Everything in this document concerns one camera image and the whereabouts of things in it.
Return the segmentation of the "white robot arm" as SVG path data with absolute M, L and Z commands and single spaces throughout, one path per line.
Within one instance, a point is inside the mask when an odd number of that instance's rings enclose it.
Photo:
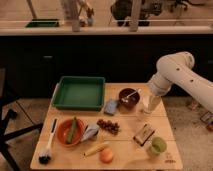
M 195 59 L 189 52 L 162 56 L 147 86 L 153 95 L 164 96 L 176 84 L 213 114 L 213 82 L 193 72 L 194 64 Z

